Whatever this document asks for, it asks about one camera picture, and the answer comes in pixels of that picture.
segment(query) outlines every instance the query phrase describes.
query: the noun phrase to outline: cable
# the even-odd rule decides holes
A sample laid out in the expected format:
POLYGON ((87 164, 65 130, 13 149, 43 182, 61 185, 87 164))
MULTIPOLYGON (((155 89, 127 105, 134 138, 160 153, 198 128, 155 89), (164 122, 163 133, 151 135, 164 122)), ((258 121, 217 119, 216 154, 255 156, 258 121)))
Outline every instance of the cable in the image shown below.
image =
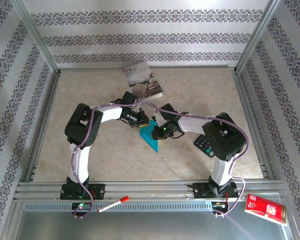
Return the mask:
POLYGON ((176 136, 176 137, 173 137, 173 136, 170 136, 169 138, 171 139, 178 139, 178 138, 181 138, 183 135, 185 135, 185 133, 181 133, 179 136, 176 136))
POLYGON ((219 215, 215 214, 216 217, 224 217, 225 215, 227 215, 228 213, 230 213, 235 208, 235 206, 238 204, 239 199, 241 198, 242 194, 245 191, 246 181, 242 177, 235 177, 235 176, 233 176, 232 179, 234 179, 234 180, 241 180, 242 181, 242 183, 243 183, 242 190, 241 190, 238 198, 235 200, 234 204, 232 205, 232 207, 230 207, 230 209, 228 211, 222 212, 222 211, 219 211, 219 210, 213 210, 214 212, 216 212, 216 213, 219 214, 219 215))
MULTIPOLYGON (((88 127, 88 130, 87 130, 87 133, 83 139, 83 141, 77 145, 74 150, 73 150, 73 153, 72 153, 72 156, 71 156, 71 167, 72 167, 72 171, 73 171, 73 174, 77 180, 77 182, 79 183, 79 185, 88 193, 90 199, 91 199, 91 206, 90 206, 90 209, 89 211, 80 216, 80 219, 83 219, 85 218, 88 214, 90 214, 90 212, 92 211, 92 209, 94 208, 94 198, 92 196, 92 194, 89 192, 89 190, 82 184, 82 182, 79 180, 79 177, 76 173, 76 170, 75 170, 75 154, 77 153, 77 150, 79 148, 81 148, 87 141, 89 135, 90 135, 90 132, 91 132, 91 128, 92 128, 92 124, 93 124, 93 119, 94 119, 94 114, 95 114, 95 111, 98 110, 99 108, 104 108, 104 107, 111 107, 111 106, 117 106, 117 107, 133 107, 139 103, 141 103, 141 101, 144 99, 144 96, 145 94, 143 92, 140 91, 140 93, 142 93, 142 98, 133 103, 133 104, 117 104, 117 103, 108 103, 108 104, 103 104, 103 105, 99 105, 99 106, 96 106, 92 109, 92 112, 91 112, 91 117, 90 117, 90 122, 89 122, 89 127, 88 127)), ((247 136, 247 134, 237 125, 235 125, 234 123, 230 122, 230 121, 227 121, 227 120, 224 120, 224 119, 220 119, 220 118, 217 118, 217 117, 212 117, 212 116, 201 116, 201 115, 192 115, 192 114, 182 114, 182 113, 177 113, 177 112, 174 112, 174 111, 168 111, 168 110, 164 110, 164 109, 161 109, 159 107, 157 107, 154 103, 152 102, 147 102, 146 104, 148 104, 150 107, 156 109, 156 110, 159 110, 161 112, 165 112, 165 113, 168 113, 168 114, 173 114, 173 115, 176 115, 176 116, 181 116, 181 117, 187 117, 187 118, 196 118, 196 119, 204 119, 204 120, 216 120, 216 121, 219 121, 219 122, 222 122, 222 123, 225 123, 225 124, 228 124, 236 129, 238 129, 242 135, 244 136, 245 140, 246 140, 246 148, 245 150, 243 151, 243 153, 241 153, 239 156, 235 157, 233 160, 232 160, 232 165, 229 169, 229 175, 231 175, 230 173, 232 172, 232 169, 233 169, 233 166, 234 164, 236 163, 236 161, 241 158, 243 155, 245 155, 249 149, 249 146, 250 146, 250 142, 249 142, 249 138, 247 136)), ((225 216, 226 214, 228 214, 229 212, 232 211, 232 209, 237 205, 240 197, 242 196, 243 192, 244 192, 244 189, 245 189, 245 186, 246 186, 246 182, 243 178, 241 177, 232 177, 232 179, 238 179, 238 180, 241 180, 243 181, 243 188, 237 198, 237 200, 234 202, 233 206, 226 212, 226 213, 223 213, 221 211, 217 211, 215 210, 215 212, 217 213, 220 213, 219 216, 225 216)), ((78 216, 76 215, 76 212, 77 212, 78 209, 76 209, 74 211, 74 217, 77 218, 78 216)))
POLYGON ((160 112, 165 112, 165 113, 168 113, 168 114, 173 114, 173 115, 176 115, 176 116, 180 116, 180 117, 187 117, 187 118, 194 118, 194 119, 204 119, 204 120, 216 120, 218 122, 222 122, 222 123, 225 123, 225 124, 228 124, 236 129, 239 130, 239 132, 244 136, 245 138, 245 141, 246 141, 246 148, 245 150, 239 155, 237 156, 236 158, 234 158, 232 161, 235 163, 239 158, 243 157, 248 149, 249 149, 249 146, 250 146, 250 141, 249 141, 249 138, 248 138, 248 135, 245 133, 245 131, 243 131, 239 126, 235 125, 234 123, 230 122, 230 121, 227 121, 227 120, 224 120, 224 119, 221 119, 221 118, 217 118, 217 117, 213 117, 213 116, 201 116, 201 115, 193 115, 193 114, 182 114, 182 113, 177 113, 177 112, 174 112, 174 111, 168 111, 168 110, 165 110, 165 109, 161 109, 159 107, 157 107, 153 102, 150 102, 148 101, 146 104, 148 104, 150 107, 156 109, 156 110, 159 110, 160 112))
MULTIPOLYGON (((250 142, 249 142, 249 138, 248 138, 248 135, 245 133, 245 131, 243 131, 239 126, 235 125, 234 123, 230 122, 230 121, 227 121, 227 120, 224 120, 224 119, 220 119, 220 118, 217 118, 217 117, 212 117, 212 116, 200 116, 200 115, 192 115, 192 114, 182 114, 182 113, 177 113, 177 112, 174 112, 174 111, 168 111, 168 110, 165 110, 165 109, 161 109, 159 107, 157 107, 154 103, 152 102, 147 102, 146 104, 148 104, 150 107, 156 109, 156 110, 159 110, 160 112, 165 112, 165 113, 168 113, 168 114, 173 114, 173 115, 177 115, 177 116, 180 116, 180 117, 187 117, 187 118, 195 118, 195 119, 204 119, 204 120, 216 120, 216 121, 219 121, 219 122, 222 122, 222 123, 225 123, 225 124, 228 124, 236 129, 238 129, 240 131, 240 133, 244 136, 245 138, 245 141, 246 141, 246 148, 245 150, 237 157, 234 157, 234 159, 232 160, 232 164, 229 168, 229 175, 231 176, 231 173, 232 173, 232 170, 234 168, 234 165, 236 164, 236 161, 243 157, 249 147, 250 147, 250 142)), ((233 206, 227 211, 227 212, 222 212, 222 211, 218 211, 218 210, 214 210, 216 213, 219 213, 220 215, 217 215, 215 214, 216 217, 218 216, 221 216, 221 217, 224 217, 225 215, 227 215, 228 213, 230 213, 234 208, 235 206, 238 204, 239 202, 239 199, 241 198, 242 194, 244 193, 244 190, 245 190, 245 187, 246 187, 246 182, 243 178, 241 177, 234 177, 232 176, 231 179, 234 179, 234 180, 241 180, 243 182, 243 187, 242 187, 242 190, 238 196, 238 198, 236 199, 236 201, 234 202, 233 206)))
MULTIPOLYGON (((79 145, 77 145, 77 146, 74 148, 73 153, 72 153, 72 156, 71 156, 71 167, 72 167, 73 174, 74 174, 74 176, 75 176, 77 182, 79 183, 79 185, 86 191, 86 193, 89 195, 89 197, 90 197, 90 199, 91 199, 91 205, 90 205, 89 211, 88 211, 86 214, 80 216, 80 219, 85 218, 85 217, 92 211, 92 209, 94 208, 94 198, 93 198, 92 194, 89 192, 89 190, 88 190, 88 189, 82 184, 82 182, 79 180, 79 177, 78 177, 78 175, 77 175, 77 173, 76 173, 76 170, 75 170, 75 154, 76 154, 77 150, 78 150, 79 148, 81 148, 81 147, 86 143, 86 141, 87 141, 87 139, 88 139, 88 137, 89 137, 89 135, 90 135, 91 128, 92 128, 92 124, 93 124, 93 119, 94 119, 95 111, 98 110, 98 109, 100 109, 100 108, 111 107, 111 106, 117 106, 117 107, 133 107, 134 105, 137 105, 137 104, 141 103, 141 101, 144 99, 145 94, 144 94, 143 92, 140 92, 140 93, 143 94, 143 95, 142 95, 142 98, 141 98, 139 101, 137 101, 137 102, 135 102, 135 103, 133 103, 133 104, 108 103, 108 104, 103 104, 103 105, 100 105, 100 106, 96 106, 96 107, 94 107, 94 108, 92 109, 91 117, 90 117, 90 123, 89 123, 88 130, 87 130, 87 132, 86 132, 86 135, 85 135, 83 141, 82 141, 79 145)), ((77 210, 78 210, 78 209, 76 208, 75 211, 74 211, 74 213, 73 213, 75 218, 78 217, 78 215, 76 214, 77 210)))

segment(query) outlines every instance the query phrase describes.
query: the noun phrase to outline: remote control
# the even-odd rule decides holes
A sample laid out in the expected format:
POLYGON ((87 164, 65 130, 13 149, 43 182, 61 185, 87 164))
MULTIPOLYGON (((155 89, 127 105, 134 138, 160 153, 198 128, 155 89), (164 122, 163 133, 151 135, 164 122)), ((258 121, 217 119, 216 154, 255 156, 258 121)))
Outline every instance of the remote control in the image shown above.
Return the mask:
POLYGON ((215 153, 211 149, 211 146, 209 145, 206 135, 200 134, 200 136, 198 136, 193 144, 210 158, 215 155, 215 153))

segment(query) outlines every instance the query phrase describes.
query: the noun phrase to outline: red snack bag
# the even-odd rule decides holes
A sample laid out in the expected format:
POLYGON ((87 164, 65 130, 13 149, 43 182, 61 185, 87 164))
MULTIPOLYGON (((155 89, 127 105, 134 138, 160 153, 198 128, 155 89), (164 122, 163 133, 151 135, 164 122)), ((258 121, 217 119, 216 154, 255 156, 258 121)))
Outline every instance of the red snack bag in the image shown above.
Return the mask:
POLYGON ((248 194, 244 211, 273 223, 287 226, 287 209, 280 203, 248 194))

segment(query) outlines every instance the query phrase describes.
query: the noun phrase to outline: teal object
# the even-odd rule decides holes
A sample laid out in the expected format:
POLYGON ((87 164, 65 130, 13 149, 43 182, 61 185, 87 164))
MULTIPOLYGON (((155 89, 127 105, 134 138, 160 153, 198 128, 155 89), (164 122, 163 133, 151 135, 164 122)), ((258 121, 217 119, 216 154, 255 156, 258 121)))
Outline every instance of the teal object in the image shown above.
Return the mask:
POLYGON ((158 124, 155 121, 150 120, 148 126, 140 127, 139 134, 140 134, 140 137, 142 137, 143 140, 145 140, 145 142, 147 144, 149 144, 150 147, 152 147, 156 153, 158 153, 158 151, 159 151, 158 140, 153 140, 151 137, 151 132, 153 131, 154 126, 158 126, 158 124))

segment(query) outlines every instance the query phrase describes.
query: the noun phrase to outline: robotic arm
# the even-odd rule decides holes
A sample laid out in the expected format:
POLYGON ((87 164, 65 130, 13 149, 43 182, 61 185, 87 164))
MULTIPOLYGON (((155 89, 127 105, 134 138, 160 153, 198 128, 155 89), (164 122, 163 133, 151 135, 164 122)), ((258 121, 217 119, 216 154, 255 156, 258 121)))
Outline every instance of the robotic arm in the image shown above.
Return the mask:
MULTIPOLYGON (((161 109, 176 113, 169 103, 161 107, 161 109)), ((175 138, 173 137, 174 132, 180 132, 180 137, 185 132, 206 135, 212 151, 217 157, 212 174, 208 180, 209 189, 215 197, 222 196, 231 183, 230 168, 232 167, 233 160, 246 144, 244 136, 235 127, 221 121, 210 121, 187 116, 180 117, 160 110, 159 112, 162 117, 156 116, 159 119, 157 120, 158 126, 155 126, 151 133, 154 140, 167 139, 168 137, 175 138)), ((216 118, 235 124, 225 112, 220 113, 216 118)))
MULTIPOLYGON (((131 105, 135 102, 136 98, 133 93, 126 92, 121 99, 117 99, 112 103, 131 105)), ((92 108, 93 107, 80 103, 65 127, 64 133, 67 136, 72 154, 74 153, 74 149, 83 142, 87 135, 92 108)), ((177 113, 169 103, 164 105, 161 110, 177 113)), ((163 140, 168 137, 173 138, 175 132, 180 132, 181 136, 184 135, 185 132, 195 132, 206 135, 212 151, 217 157, 213 172, 208 180, 209 189, 215 197, 222 196, 231 183, 232 176, 230 169, 233 160, 236 154, 240 153, 246 144, 244 136, 235 127, 218 120, 210 121, 207 119, 178 116, 160 110, 159 113, 160 114, 153 117, 158 123, 158 126, 155 126, 151 133, 152 139, 154 140, 163 140)), ((216 118, 235 124, 230 116, 224 112, 220 113, 216 118)), ((83 198, 87 195, 86 191, 78 183, 74 171, 79 181, 88 189, 88 158, 90 146, 97 137, 100 124, 112 119, 122 120, 132 128, 149 124, 149 118, 145 115, 143 110, 136 112, 127 106, 106 106, 96 110, 92 120, 92 128, 86 142, 74 153, 74 168, 71 168, 66 179, 68 195, 76 195, 79 198, 83 198)))
MULTIPOLYGON (((135 102, 136 98, 137 97, 133 93, 127 91, 122 98, 117 99, 112 103, 131 105, 135 102)), ((92 110, 93 107, 80 103, 65 127, 64 133, 70 144, 71 155, 74 153, 75 148, 83 142, 88 132, 92 110)), ((78 183, 74 171, 78 176, 79 181, 88 188, 88 159, 90 147, 96 140, 100 124, 112 119, 122 120, 132 128, 149 124, 149 118, 145 115, 145 111, 143 110, 135 112, 129 107, 121 106, 106 106, 96 110, 93 115, 92 128, 89 136, 84 145, 74 153, 74 169, 70 169, 70 173, 66 179, 66 184, 68 186, 67 190, 69 191, 70 196, 78 195, 83 198, 87 194, 78 183)))

